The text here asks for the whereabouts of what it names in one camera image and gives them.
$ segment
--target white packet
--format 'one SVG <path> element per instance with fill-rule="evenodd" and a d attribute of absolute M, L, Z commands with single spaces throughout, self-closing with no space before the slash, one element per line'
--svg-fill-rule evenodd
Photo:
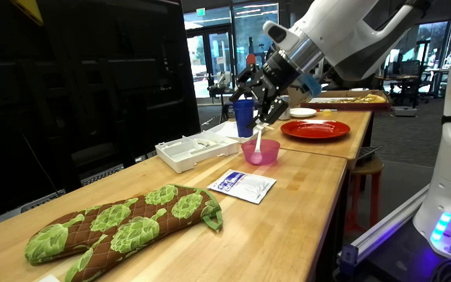
<path fill-rule="evenodd" d="M 228 170 L 208 185 L 208 189 L 258 204 L 275 182 L 273 178 Z"/>

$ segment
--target oven mitt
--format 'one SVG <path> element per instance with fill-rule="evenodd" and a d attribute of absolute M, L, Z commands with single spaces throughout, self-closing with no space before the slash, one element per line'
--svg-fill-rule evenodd
<path fill-rule="evenodd" d="M 89 282 L 143 247 L 201 220 L 215 231 L 222 226 L 215 197 L 205 190 L 168 184 L 143 196 L 52 221 L 29 240 L 25 258 L 37 264 L 84 252 L 65 281 Z"/>

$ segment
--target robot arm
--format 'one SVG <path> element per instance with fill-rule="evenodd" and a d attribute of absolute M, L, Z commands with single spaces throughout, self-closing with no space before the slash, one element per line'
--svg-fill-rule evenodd
<path fill-rule="evenodd" d="M 427 0 L 406 0 L 387 25 L 376 31 L 363 18 L 377 1 L 315 0 L 306 15 L 290 29 L 266 22 L 263 30 L 280 50 L 261 69 L 254 64 L 247 66 L 236 78 L 238 89 L 230 98 L 236 101 L 244 94 L 257 99 L 261 109 L 250 127 L 274 123 L 288 107 L 278 98 L 279 93 L 323 57 L 345 80 L 356 81 L 371 75 L 392 46 L 430 7 Z"/>

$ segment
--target white spoon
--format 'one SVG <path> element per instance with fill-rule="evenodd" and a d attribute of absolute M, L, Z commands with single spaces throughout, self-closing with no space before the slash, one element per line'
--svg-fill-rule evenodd
<path fill-rule="evenodd" d="M 251 161 L 252 164 L 260 164 L 262 162 L 262 153 L 260 152 L 260 140 L 261 140 L 262 130 L 258 131 L 257 143 L 255 145 L 255 151 L 252 154 Z"/>

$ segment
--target stool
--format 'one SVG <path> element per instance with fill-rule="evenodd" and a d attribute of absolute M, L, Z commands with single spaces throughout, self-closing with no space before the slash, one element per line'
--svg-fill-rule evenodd
<path fill-rule="evenodd" d="M 365 232 L 367 229 L 361 227 L 356 222 L 358 215 L 359 188 L 362 176 L 372 175 L 372 193 L 370 199 L 370 227 L 374 226 L 379 219 L 379 190 L 381 189 L 381 173 L 384 164 L 376 155 L 372 159 L 351 170 L 351 181 L 354 181 L 352 191 L 351 211 L 347 214 L 347 223 L 345 230 L 358 230 Z"/>

